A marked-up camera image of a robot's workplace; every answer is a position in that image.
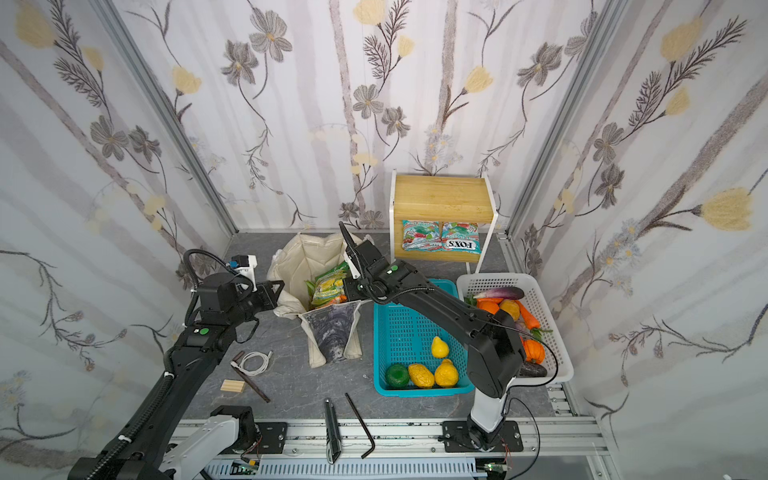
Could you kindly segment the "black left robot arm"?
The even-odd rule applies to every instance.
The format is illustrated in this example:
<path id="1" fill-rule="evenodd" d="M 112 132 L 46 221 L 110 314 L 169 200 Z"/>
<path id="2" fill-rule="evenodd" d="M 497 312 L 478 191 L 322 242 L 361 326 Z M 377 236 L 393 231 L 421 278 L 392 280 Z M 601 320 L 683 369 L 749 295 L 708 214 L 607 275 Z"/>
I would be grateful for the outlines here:
<path id="1" fill-rule="evenodd" d="M 248 408 L 215 415 L 192 437 L 170 442 L 193 397 L 237 341 L 238 327 L 255 323 L 259 313 L 278 305 L 282 280 L 257 282 L 255 259 L 235 256 L 226 262 L 208 258 L 221 271 L 200 278 L 189 249 L 182 263 L 193 282 L 184 330 L 163 357 L 163 372 L 131 419 L 95 457 L 76 461 L 71 479 L 192 479 L 221 451 L 256 438 Z"/>

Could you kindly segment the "green candy bag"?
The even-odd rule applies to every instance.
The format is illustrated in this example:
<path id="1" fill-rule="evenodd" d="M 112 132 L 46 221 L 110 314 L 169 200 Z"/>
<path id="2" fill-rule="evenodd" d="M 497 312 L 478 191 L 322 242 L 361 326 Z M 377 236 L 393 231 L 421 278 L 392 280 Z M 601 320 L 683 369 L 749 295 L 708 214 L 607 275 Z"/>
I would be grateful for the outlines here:
<path id="1" fill-rule="evenodd" d="M 318 309 L 346 302 L 347 295 L 344 290 L 344 280 L 349 275 L 349 266 L 346 262 L 343 262 L 319 275 L 314 280 L 307 280 L 305 285 L 309 294 L 310 308 Z"/>

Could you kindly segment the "beige canvas tote bag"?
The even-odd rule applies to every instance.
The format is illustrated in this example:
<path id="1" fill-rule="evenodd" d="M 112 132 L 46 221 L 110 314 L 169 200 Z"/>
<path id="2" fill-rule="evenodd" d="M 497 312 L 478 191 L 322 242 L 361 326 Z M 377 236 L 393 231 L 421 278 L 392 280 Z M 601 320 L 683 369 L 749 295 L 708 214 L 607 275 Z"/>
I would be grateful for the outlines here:
<path id="1" fill-rule="evenodd" d="M 363 356 L 357 333 L 362 302 L 344 292 L 352 278 L 346 247 L 339 233 L 298 234 L 273 255 L 268 269 L 268 279 L 284 283 L 274 313 L 300 321 L 312 368 Z"/>

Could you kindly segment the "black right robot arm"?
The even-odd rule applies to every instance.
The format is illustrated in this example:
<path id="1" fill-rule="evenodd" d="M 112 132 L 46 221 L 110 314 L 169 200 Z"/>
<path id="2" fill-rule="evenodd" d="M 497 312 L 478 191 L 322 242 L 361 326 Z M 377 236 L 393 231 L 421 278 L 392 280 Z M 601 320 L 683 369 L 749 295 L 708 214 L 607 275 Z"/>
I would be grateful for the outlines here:
<path id="1" fill-rule="evenodd" d="M 379 305 L 408 307 L 444 329 L 467 351 L 467 375 L 475 396 L 466 433 L 456 440 L 489 451 L 501 436 L 509 394 L 526 358 L 523 332 L 499 312 L 491 314 L 436 287 L 402 260 L 388 260 L 370 241 L 356 243 L 343 222 L 345 261 L 353 279 L 345 292 Z"/>

